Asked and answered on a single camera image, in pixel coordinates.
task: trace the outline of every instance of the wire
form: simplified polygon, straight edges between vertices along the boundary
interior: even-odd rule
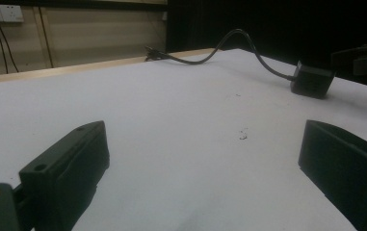
[[[150,3],[146,3],[145,0],[142,0],[142,3],[145,4],[150,4]],[[147,20],[149,21],[150,25],[152,26],[153,31],[155,32],[156,36],[158,37],[158,39],[162,42],[162,44],[164,45],[164,47],[166,46],[166,41],[162,38],[160,32],[156,29],[155,24],[153,23],[153,21],[150,19],[150,15],[149,12],[146,12],[146,16],[147,16]]]
[[[276,76],[279,76],[281,78],[284,78],[284,79],[287,79],[289,81],[293,81],[295,80],[295,77],[294,76],[291,76],[291,75],[285,75],[285,74],[282,74],[282,73],[279,73],[278,71],[270,68],[265,62],[264,60],[262,59],[261,55],[259,54],[259,52],[257,51],[257,49],[255,48],[255,45],[254,43],[252,42],[251,38],[249,37],[249,34],[247,34],[247,32],[245,32],[244,30],[241,30],[241,29],[235,29],[235,30],[232,30],[230,31],[227,35],[225,35],[223,37],[223,39],[219,42],[219,44],[217,45],[217,47],[213,50],[213,52],[208,55],[206,58],[204,58],[203,60],[200,60],[200,61],[186,61],[186,60],[182,60],[182,59],[179,59],[179,58],[176,58],[174,56],[171,56],[167,53],[164,53],[162,51],[158,51],[158,50],[155,50],[151,47],[146,47],[146,50],[147,50],[147,58],[146,60],[164,60],[164,59],[171,59],[171,60],[174,60],[174,61],[177,61],[177,62],[180,62],[180,63],[183,63],[183,64],[204,64],[206,63],[208,60],[210,60],[215,54],[216,52],[223,46],[223,44],[234,34],[241,34],[243,35],[247,42],[249,43],[249,46],[251,47],[252,51],[254,52],[255,56],[257,57],[258,61],[267,69],[269,70],[271,73],[273,73],[274,75]]]
[[[7,67],[7,61],[6,61],[6,55],[4,53],[4,47],[3,47],[3,42],[2,42],[2,39],[1,38],[0,38],[0,47],[2,48],[3,60],[5,62],[5,68],[6,68],[6,74],[9,74],[9,69]]]
[[[6,36],[5,36],[5,34],[4,34],[3,29],[2,29],[1,26],[0,26],[0,32],[2,33],[2,36],[3,36],[3,38],[4,38],[5,42],[6,42],[7,48],[9,50],[10,58],[12,59],[12,63],[14,65],[15,71],[20,72],[20,71],[18,71],[17,66],[15,65],[15,62],[14,62],[14,59],[13,59],[13,55],[12,55],[12,51],[10,50],[9,43],[7,42]]]

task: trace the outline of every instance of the wall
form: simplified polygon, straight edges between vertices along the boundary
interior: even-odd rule
[[[146,45],[165,49],[163,13],[31,7],[21,10],[23,23],[1,23],[19,71],[144,56]],[[6,46],[5,53],[9,71],[15,72]],[[0,74],[3,73],[6,71],[0,47]]]

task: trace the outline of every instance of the black connector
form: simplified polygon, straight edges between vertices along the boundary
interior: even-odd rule
[[[307,66],[298,62],[291,92],[312,98],[323,99],[333,81],[335,71]]]

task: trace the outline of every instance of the white tabletop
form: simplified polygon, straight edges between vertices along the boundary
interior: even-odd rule
[[[353,231],[298,166],[307,119],[367,141],[367,86],[296,95],[242,50],[0,83],[0,182],[104,120],[111,166],[74,230]]]

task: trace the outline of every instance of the screw hole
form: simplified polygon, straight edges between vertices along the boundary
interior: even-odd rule
[[[38,165],[34,168],[34,170],[36,171],[41,171],[44,170],[47,167],[47,165]]]

